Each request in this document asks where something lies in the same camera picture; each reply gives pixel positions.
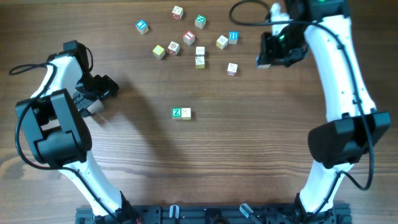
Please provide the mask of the green Z wooden block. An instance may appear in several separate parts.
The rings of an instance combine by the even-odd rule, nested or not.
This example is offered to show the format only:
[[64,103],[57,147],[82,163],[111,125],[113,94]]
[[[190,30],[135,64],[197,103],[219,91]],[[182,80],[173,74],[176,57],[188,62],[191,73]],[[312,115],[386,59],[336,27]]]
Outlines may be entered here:
[[172,119],[181,119],[181,118],[182,118],[182,109],[172,108]]

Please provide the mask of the yellow edged plain block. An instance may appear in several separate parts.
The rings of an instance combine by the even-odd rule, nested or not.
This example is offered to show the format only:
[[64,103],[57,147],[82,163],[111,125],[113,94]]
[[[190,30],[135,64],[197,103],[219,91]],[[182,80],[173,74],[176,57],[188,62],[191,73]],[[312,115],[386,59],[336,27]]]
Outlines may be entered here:
[[191,119],[192,118],[192,110],[191,108],[181,108],[181,117],[182,119]]

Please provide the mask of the blue edged K block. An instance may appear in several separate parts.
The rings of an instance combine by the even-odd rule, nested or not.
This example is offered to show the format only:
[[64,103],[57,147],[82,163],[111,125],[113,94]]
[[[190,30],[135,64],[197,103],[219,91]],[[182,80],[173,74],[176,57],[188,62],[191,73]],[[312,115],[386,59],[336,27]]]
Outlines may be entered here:
[[258,65],[257,68],[260,68],[260,69],[267,69],[267,68],[269,68],[270,66],[271,66],[271,64],[264,64],[264,65]]

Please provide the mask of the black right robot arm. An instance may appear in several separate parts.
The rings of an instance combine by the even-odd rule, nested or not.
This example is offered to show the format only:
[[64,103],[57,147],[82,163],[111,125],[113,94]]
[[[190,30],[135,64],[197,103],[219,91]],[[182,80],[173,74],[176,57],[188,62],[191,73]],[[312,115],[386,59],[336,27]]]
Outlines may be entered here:
[[313,164],[288,217],[294,223],[342,219],[334,196],[364,155],[369,157],[368,178],[358,189],[370,188],[374,147],[390,128],[390,116],[377,110],[364,84],[346,1],[287,1],[285,6],[269,6],[268,11],[264,24],[272,30],[261,37],[257,65],[289,67],[311,52],[326,103],[326,123],[308,134]]

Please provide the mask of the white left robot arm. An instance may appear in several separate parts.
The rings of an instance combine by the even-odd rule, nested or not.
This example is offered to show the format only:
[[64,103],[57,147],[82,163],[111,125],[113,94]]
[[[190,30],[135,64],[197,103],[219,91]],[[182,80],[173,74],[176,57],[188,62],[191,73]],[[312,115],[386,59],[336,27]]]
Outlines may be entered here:
[[108,76],[92,76],[93,56],[76,40],[39,65],[14,67],[10,75],[35,68],[47,73],[39,89],[16,104],[15,144],[21,159],[40,170],[59,170],[89,201],[93,223],[134,223],[139,215],[96,163],[90,131],[84,121],[94,102],[117,96]]

